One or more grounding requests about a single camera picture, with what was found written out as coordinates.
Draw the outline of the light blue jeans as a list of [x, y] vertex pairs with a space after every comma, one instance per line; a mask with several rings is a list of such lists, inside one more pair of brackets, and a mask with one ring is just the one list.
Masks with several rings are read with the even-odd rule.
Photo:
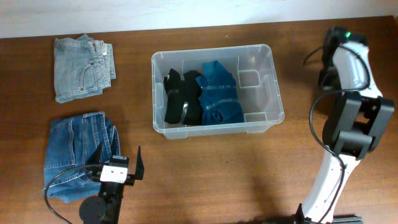
[[84, 34], [54, 42], [55, 101], [100, 95], [116, 78], [113, 46]]

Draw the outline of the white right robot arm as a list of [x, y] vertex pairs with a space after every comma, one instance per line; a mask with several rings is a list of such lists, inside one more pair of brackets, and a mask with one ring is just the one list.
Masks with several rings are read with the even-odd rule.
[[324, 93], [316, 102], [336, 95], [322, 137], [312, 133], [325, 153], [307, 198], [298, 206], [294, 223], [362, 223], [356, 215], [335, 217], [336, 203], [354, 169], [378, 145], [395, 110], [383, 97], [369, 65], [364, 35], [343, 27], [328, 29], [322, 50], [323, 68], [318, 87]]

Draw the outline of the dark blue garment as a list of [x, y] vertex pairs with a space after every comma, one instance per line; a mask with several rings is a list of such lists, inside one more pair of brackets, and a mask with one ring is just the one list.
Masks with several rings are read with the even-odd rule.
[[243, 123], [243, 108], [233, 75], [217, 60], [204, 63], [202, 67], [203, 75], [195, 79], [201, 89], [198, 97], [203, 109], [201, 124]]

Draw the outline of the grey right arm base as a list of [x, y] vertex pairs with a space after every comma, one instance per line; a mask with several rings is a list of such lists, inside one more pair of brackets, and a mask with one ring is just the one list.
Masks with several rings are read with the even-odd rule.
[[334, 218], [332, 224], [363, 224], [361, 217], [338, 217]]

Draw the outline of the black garment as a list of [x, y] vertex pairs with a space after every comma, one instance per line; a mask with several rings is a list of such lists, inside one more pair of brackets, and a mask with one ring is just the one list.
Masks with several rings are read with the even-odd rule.
[[164, 77], [164, 88], [167, 94], [167, 109], [164, 121], [169, 124], [201, 125], [203, 108], [200, 104], [201, 87], [196, 81], [201, 73], [190, 70], [183, 74], [170, 69]]

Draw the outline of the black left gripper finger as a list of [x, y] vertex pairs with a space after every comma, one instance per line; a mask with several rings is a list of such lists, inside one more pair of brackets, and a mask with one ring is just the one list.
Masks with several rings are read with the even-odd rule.
[[100, 164], [101, 153], [103, 149], [103, 141], [101, 141], [96, 147], [95, 152], [88, 158], [86, 165]]
[[141, 147], [139, 146], [137, 150], [136, 169], [134, 174], [135, 179], [142, 180], [144, 178], [144, 171], [145, 168], [141, 155]]

